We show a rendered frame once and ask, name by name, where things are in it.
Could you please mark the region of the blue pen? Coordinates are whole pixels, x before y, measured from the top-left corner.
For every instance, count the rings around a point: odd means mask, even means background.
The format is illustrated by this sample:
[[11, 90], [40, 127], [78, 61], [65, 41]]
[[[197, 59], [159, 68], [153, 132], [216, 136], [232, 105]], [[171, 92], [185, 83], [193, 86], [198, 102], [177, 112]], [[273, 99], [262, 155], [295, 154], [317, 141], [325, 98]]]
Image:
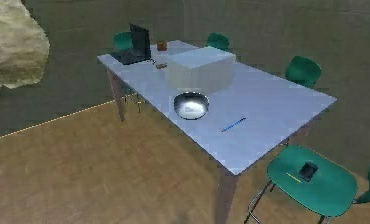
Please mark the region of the blue pen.
[[237, 120], [237, 121], [235, 121], [234, 123], [230, 124], [229, 126], [227, 126], [227, 127], [223, 128], [223, 129], [221, 130], [221, 132], [226, 132], [227, 130], [229, 130], [229, 129], [231, 129], [231, 128], [235, 127], [236, 125], [238, 125], [238, 124], [242, 123], [242, 122], [243, 122], [243, 121], [245, 121], [245, 120], [246, 120], [246, 117], [241, 118], [240, 120]]

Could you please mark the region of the shiny metal bowl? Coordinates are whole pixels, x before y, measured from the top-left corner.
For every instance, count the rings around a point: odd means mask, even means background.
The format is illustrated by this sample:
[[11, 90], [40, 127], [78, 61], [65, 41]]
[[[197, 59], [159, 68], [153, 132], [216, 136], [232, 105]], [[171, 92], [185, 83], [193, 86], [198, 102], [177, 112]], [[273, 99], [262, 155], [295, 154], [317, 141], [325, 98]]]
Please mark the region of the shiny metal bowl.
[[209, 99], [197, 92], [184, 92], [173, 100], [174, 111], [182, 119], [197, 120], [207, 114]]

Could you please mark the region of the black open laptop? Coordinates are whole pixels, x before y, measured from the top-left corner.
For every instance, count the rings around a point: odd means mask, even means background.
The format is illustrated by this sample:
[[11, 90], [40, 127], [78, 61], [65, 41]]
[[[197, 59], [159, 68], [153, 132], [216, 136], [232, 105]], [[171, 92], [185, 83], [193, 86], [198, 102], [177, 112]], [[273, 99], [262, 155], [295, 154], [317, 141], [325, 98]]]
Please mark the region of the black open laptop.
[[151, 59], [149, 31], [143, 27], [129, 24], [133, 47], [117, 50], [111, 54], [123, 65], [130, 65]]

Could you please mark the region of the black phone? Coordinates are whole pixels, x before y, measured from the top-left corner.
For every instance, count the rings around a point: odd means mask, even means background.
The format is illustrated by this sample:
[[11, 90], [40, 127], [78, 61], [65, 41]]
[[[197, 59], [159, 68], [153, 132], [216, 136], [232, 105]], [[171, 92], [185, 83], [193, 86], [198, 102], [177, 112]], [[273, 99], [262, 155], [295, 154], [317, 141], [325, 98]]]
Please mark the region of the black phone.
[[310, 182], [317, 170], [318, 170], [317, 165], [315, 165], [312, 162], [306, 162], [302, 166], [298, 174], [304, 181]]

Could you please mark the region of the beige rough rock shape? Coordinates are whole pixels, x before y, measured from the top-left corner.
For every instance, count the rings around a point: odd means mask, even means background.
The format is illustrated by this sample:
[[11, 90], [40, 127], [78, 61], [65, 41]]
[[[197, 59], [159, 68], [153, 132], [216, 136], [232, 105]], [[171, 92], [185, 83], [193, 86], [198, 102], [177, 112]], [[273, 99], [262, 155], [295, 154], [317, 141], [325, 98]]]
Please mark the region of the beige rough rock shape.
[[46, 32], [21, 0], [0, 0], [0, 88], [41, 81], [50, 53]]

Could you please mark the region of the pale blue rectangular table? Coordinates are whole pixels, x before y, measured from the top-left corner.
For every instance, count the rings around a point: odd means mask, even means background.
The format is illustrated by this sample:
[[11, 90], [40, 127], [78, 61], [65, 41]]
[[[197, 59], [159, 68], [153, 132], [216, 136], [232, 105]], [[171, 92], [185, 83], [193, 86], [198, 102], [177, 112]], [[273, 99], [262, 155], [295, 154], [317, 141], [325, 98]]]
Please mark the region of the pale blue rectangular table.
[[[219, 170], [215, 224], [225, 224], [237, 186], [237, 177], [287, 137], [334, 103], [332, 96], [236, 62], [233, 80], [225, 89], [203, 94], [209, 99], [206, 115], [186, 120], [174, 111], [174, 98], [184, 92], [165, 77], [167, 57], [203, 48], [176, 40], [166, 51], [150, 48], [151, 59], [123, 65], [110, 54], [100, 56], [111, 87], [125, 83], [161, 112], [217, 162]], [[235, 127], [221, 130], [241, 118]]]

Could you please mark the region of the white box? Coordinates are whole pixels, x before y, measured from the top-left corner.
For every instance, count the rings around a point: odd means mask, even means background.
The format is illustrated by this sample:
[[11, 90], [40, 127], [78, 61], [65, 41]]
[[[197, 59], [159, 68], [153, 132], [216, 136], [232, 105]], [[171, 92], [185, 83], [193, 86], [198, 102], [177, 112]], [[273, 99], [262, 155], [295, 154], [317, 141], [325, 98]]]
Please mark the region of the white box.
[[236, 55], [203, 47], [167, 57], [165, 77], [179, 92], [211, 94], [227, 88], [233, 80]]

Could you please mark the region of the green chair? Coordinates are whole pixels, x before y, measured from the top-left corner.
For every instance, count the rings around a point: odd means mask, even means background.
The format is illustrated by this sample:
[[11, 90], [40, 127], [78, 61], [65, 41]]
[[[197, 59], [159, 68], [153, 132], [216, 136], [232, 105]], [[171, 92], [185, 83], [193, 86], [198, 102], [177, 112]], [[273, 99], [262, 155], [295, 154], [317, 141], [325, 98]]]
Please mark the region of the green chair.
[[130, 32], [119, 32], [113, 37], [113, 44], [117, 50], [126, 50], [133, 47]]
[[[318, 166], [310, 182], [304, 181], [298, 174], [306, 162]], [[290, 178], [286, 173], [297, 177], [302, 183]], [[352, 204], [370, 203], [370, 167], [368, 190], [356, 197], [357, 181], [348, 170], [298, 145], [285, 147], [267, 166], [267, 175], [269, 182], [248, 204], [248, 215], [244, 224], [247, 224], [250, 218], [261, 224], [254, 210], [269, 186], [270, 191], [273, 191], [275, 186], [279, 187], [303, 207], [319, 214], [318, 224], [322, 224], [324, 220], [329, 224], [330, 217], [341, 216]]]
[[207, 46], [227, 51], [229, 49], [229, 39], [219, 33], [211, 33], [206, 42]]
[[313, 60], [294, 56], [285, 70], [287, 80], [311, 88], [321, 76], [321, 67]]

